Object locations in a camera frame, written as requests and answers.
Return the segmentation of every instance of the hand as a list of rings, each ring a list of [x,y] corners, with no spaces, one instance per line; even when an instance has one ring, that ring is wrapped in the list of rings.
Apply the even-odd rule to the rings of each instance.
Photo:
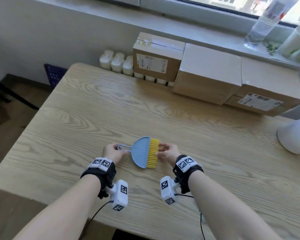
[[[127,151],[119,151],[117,149],[118,145],[120,143],[112,143],[112,144],[109,144],[109,145],[106,145],[104,148],[103,148],[103,152],[102,152],[102,157],[106,157],[110,160],[113,161],[113,163],[115,165],[117,165],[121,159],[127,155]]]
[[[159,152],[156,153],[157,158],[161,161],[170,164],[172,167],[175,166],[177,157],[180,156],[179,149],[175,144],[160,143]]]

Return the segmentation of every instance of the dustpan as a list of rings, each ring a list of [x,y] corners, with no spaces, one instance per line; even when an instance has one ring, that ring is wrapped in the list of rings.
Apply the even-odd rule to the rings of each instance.
[[[132,146],[120,144],[118,145],[118,150],[131,152],[131,157],[134,163],[140,168],[146,168],[150,139],[151,138],[149,136],[144,136],[136,140]],[[130,150],[122,149],[121,147],[130,148]]]

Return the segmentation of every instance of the person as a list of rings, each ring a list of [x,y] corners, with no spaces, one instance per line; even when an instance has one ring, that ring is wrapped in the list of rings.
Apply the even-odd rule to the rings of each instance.
[[[118,145],[109,144],[102,153],[102,157],[115,165],[127,154],[117,150]],[[180,152],[174,144],[160,143],[156,156],[175,167]],[[83,175],[72,188],[35,216],[14,240],[79,239],[101,189],[98,177]],[[282,240],[255,211],[202,171],[195,170],[189,175],[188,187],[217,240]]]

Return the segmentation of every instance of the forearm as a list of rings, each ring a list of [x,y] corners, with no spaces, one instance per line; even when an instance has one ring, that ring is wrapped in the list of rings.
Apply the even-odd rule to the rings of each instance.
[[[100,192],[100,180],[88,174],[33,218],[14,240],[77,240]]]
[[[193,172],[188,186],[217,240],[281,239],[255,211],[203,172]]]

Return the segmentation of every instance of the yellow bristles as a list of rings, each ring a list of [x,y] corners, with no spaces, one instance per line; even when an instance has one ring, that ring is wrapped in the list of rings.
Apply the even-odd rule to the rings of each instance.
[[[149,153],[148,153],[148,161],[147,168],[156,168],[157,166],[157,157],[156,153],[159,150],[159,140],[158,139],[150,139]]]

